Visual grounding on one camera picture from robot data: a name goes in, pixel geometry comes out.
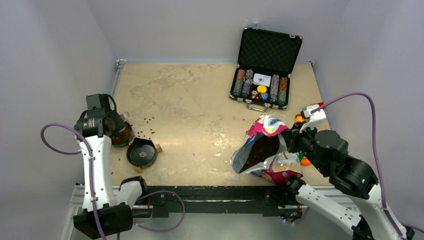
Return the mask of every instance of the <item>stack of poker chips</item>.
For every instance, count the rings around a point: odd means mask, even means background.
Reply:
[[[253,71],[249,69],[246,71],[246,75],[244,76],[243,89],[241,90],[241,95],[243,95],[243,97],[249,96],[252,84],[253,84]]]
[[[243,79],[245,76],[246,71],[243,69],[239,69],[237,72],[237,78],[235,80],[234,89],[232,90],[232,94],[234,96],[240,96],[240,93],[242,93],[242,87],[243,87]]]
[[[282,77],[279,80],[278,86],[278,104],[284,105],[286,104],[286,95],[287,95],[287,77]]]
[[[270,102],[276,102],[278,97],[278,91],[279,91],[279,81],[280,76],[277,74],[272,75],[271,78],[271,88],[269,90],[269,101]]]

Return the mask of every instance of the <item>poker chip case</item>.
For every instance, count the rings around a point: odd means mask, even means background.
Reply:
[[[286,109],[289,104],[290,76],[302,42],[303,38],[299,35],[245,27],[229,92],[230,99],[246,103],[247,108],[261,112],[267,108]],[[257,87],[263,80],[264,85],[269,86],[266,86],[266,93],[257,94]],[[250,104],[264,106],[264,109]]]

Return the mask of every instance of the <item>white wall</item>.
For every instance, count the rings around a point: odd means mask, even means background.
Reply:
[[[424,1],[351,0],[318,55],[315,74],[328,101],[368,93],[377,115],[377,149],[387,199],[405,223],[424,226]],[[350,154],[375,166],[371,112],[365,98],[327,109]]]
[[[314,60],[349,0],[90,0],[117,58],[236,62],[242,29],[304,37],[298,61]]]
[[[86,0],[0,3],[0,233],[2,240],[59,239],[80,156],[40,140],[43,125],[73,126],[85,96],[109,93],[115,58]],[[73,135],[52,129],[54,146],[75,151]]]

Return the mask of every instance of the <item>table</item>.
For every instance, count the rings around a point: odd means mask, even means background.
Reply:
[[[258,111],[229,99],[235,64],[127,63],[116,90],[117,111],[129,112],[136,137],[160,144],[163,152],[142,172],[147,185],[161,186],[266,186],[263,178],[236,174],[230,157],[245,140]],[[295,115],[321,102],[310,64],[294,66],[286,110],[266,114],[292,126]],[[320,130],[330,129],[326,121]],[[112,184],[138,176],[126,159],[127,147],[112,147]],[[330,185],[312,166],[302,166],[313,186]]]

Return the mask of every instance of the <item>wooden table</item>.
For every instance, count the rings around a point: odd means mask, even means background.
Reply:
[[[126,64],[115,100],[119,113],[129,112],[136,137],[160,144],[163,152],[144,169],[147,185],[261,186],[252,174],[236,174],[230,157],[261,114],[229,99],[235,64]],[[321,96],[310,64],[297,64],[291,75],[286,110],[266,114],[292,126],[295,115]],[[329,129],[328,122],[321,128]],[[139,175],[126,159],[127,147],[112,147],[112,184]],[[303,166],[310,185],[329,185],[312,166]]]

